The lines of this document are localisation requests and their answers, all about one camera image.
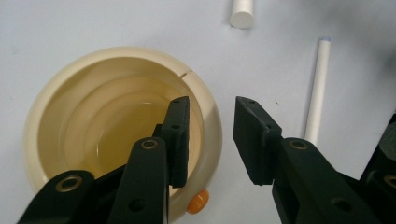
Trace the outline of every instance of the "white stick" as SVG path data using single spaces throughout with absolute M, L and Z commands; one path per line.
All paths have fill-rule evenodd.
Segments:
M 330 38 L 327 36 L 321 38 L 318 43 L 317 66 L 315 69 L 311 103 L 309 105 L 304 137 L 305 140 L 313 143 L 314 145 L 318 143 L 318 131 L 320 128 L 320 117 L 330 55 L 330 43 Z
M 247 29 L 253 24 L 253 0 L 233 0 L 230 24 L 238 29 Z

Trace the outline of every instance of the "screw hole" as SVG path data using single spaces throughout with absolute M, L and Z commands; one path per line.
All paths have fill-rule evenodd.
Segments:
M 343 198 L 333 198 L 332 204 L 343 212 L 351 212 L 352 206 Z
M 143 199 L 135 199 L 129 203 L 129 210 L 133 213 L 141 212 L 146 209 L 148 203 Z
M 308 145 L 306 143 L 304 143 L 304 142 L 301 142 L 301 141 L 295 141 L 295 140 L 294 141 L 290 141 L 289 145 L 291 147 L 296 148 L 296 149 L 308 149 Z
M 61 193 L 77 189 L 82 183 L 82 177 L 79 175 L 70 175 L 62 179 L 55 186 L 56 190 Z
M 158 146 L 158 142 L 154 140 L 146 140 L 140 145 L 143 149 L 153 149 Z
M 384 180 L 389 186 L 396 189 L 396 175 L 386 175 L 384 176 Z

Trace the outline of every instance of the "orange object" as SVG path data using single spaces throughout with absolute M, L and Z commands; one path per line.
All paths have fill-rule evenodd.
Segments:
M 205 207 L 207 201 L 209 201 L 209 191 L 203 189 L 191 199 L 187 212 L 190 214 L 199 213 Z

